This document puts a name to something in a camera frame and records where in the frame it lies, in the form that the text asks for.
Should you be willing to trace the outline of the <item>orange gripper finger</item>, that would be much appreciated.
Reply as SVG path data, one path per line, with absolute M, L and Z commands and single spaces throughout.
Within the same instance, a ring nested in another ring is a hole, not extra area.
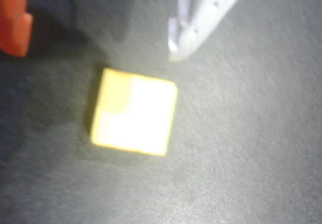
M 33 16 L 28 0 L 1 0 L 1 51 L 24 57 L 29 49 Z

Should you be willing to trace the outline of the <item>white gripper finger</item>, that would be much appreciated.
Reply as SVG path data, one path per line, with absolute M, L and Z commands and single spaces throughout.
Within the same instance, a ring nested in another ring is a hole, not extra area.
M 177 14 L 168 19 L 169 60 L 190 57 L 237 1 L 177 0 Z

